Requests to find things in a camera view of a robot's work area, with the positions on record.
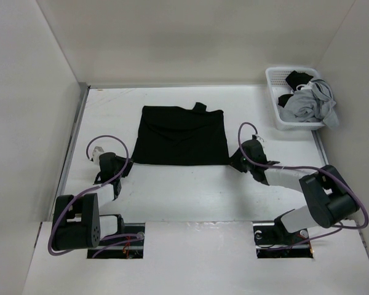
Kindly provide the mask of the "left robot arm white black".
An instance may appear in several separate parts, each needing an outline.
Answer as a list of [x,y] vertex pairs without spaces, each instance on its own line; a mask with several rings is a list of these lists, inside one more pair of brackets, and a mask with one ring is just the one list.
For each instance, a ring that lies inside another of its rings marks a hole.
[[60,255],[72,250],[95,248],[102,238],[119,245],[125,240],[125,229],[118,214],[101,215],[100,208],[115,201],[122,189],[122,174],[132,167],[128,157],[113,152],[98,155],[100,171],[94,186],[78,195],[61,195],[55,201],[49,251]]

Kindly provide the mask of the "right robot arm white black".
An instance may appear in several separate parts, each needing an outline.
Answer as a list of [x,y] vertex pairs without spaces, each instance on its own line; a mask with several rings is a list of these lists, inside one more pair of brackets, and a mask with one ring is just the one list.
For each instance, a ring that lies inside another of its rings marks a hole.
[[229,165],[239,172],[249,172],[261,184],[303,195],[305,206],[276,217],[269,232],[261,231],[272,244],[286,245],[301,230],[310,227],[345,229],[340,222],[363,208],[335,167],[287,167],[268,161],[255,136],[239,144]]

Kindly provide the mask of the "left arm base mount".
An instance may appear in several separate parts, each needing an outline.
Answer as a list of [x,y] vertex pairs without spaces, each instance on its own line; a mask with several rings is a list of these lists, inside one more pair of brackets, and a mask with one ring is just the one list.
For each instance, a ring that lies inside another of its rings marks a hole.
[[87,250],[87,259],[143,259],[145,240],[136,240],[137,234],[145,234],[145,223],[125,224],[125,236],[100,242]]

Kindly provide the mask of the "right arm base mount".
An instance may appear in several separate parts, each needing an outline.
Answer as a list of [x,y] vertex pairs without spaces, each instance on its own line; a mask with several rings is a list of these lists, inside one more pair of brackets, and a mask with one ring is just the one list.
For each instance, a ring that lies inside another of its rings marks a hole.
[[273,222],[253,225],[256,255],[259,259],[313,258],[310,242],[296,245],[309,238],[306,229],[289,233]]

